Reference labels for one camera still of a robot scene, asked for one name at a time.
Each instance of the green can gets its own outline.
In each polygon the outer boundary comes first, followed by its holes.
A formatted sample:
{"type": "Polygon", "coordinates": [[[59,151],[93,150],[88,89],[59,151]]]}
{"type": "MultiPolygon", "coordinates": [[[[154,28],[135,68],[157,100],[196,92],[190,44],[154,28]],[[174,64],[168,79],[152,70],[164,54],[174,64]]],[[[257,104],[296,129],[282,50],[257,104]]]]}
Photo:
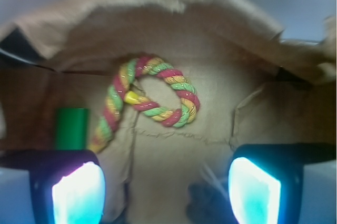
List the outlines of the green can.
{"type": "Polygon", "coordinates": [[[87,108],[59,108],[56,112],[55,149],[85,149],[88,118],[87,108]]]}

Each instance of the brown paper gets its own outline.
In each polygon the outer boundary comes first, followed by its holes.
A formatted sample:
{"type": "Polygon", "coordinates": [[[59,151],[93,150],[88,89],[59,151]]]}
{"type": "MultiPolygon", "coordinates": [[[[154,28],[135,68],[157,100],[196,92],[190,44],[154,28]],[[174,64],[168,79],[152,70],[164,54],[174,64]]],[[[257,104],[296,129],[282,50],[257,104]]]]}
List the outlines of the brown paper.
{"type": "MultiPolygon", "coordinates": [[[[7,123],[0,148],[52,148],[55,109],[64,106],[90,109],[92,136],[106,89],[129,53],[160,55],[197,89],[197,119],[180,129],[126,106],[120,130],[98,156],[107,180],[105,221],[128,204],[132,223],[188,223],[186,188],[202,179],[202,163],[223,176],[232,148],[247,142],[335,142],[331,28],[315,46],[282,43],[283,28],[247,0],[63,0],[15,24],[55,72],[0,72],[7,123]],[[321,86],[276,82],[279,66],[321,86]]],[[[160,80],[144,77],[139,87],[179,107],[160,80]]]]}

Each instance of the multicolored rope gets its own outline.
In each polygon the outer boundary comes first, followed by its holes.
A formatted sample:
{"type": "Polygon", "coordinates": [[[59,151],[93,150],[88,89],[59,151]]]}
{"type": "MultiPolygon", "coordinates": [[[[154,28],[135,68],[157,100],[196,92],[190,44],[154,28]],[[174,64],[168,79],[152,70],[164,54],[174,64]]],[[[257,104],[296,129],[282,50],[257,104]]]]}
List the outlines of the multicolored rope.
{"type": "Polygon", "coordinates": [[[139,58],[132,59],[120,67],[118,75],[108,88],[105,108],[89,146],[90,150],[100,152],[113,139],[118,130],[124,102],[133,105],[134,109],[155,121],[160,121],[163,126],[175,128],[191,123],[200,107],[195,88],[181,71],[174,69],[171,64],[156,55],[141,53],[139,58]],[[172,110],[161,107],[150,98],[131,91],[130,86],[135,79],[146,74],[162,78],[170,84],[181,100],[181,108],[172,110]]]}

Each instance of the glowing light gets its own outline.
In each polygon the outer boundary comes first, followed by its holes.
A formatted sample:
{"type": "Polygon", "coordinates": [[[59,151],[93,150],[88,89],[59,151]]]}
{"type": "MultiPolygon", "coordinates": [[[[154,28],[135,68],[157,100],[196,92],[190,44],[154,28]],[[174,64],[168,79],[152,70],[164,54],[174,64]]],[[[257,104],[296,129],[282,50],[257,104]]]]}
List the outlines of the glowing light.
{"type": "Polygon", "coordinates": [[[260,167],[240,157],[229,171],[229,195],[240,224],[277,224],[281,183],[260,167]]]}
{"type": "Polygon", "coordinates": [[[103,214],[105,180],[102,169],[87,162],[52,188],[55,224],[99,223],[103,214]]]}

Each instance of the cyan light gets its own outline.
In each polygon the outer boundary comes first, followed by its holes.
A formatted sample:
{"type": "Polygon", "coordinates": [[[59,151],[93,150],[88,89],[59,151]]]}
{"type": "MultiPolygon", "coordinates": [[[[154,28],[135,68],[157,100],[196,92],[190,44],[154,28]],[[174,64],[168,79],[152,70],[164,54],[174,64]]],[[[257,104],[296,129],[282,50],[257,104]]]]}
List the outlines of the cyan light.
{"type": "Polygon", "coordinates": [[[281,182],[244,157],[233,160],[229,195],[240,224],[277,224],[281,182]]]}
{"type": "Polygon", "coordinates": [[[105,180],[102,169],[87,162],[52,188],[55,224],[99,223],[103,215],[105,180]]]}

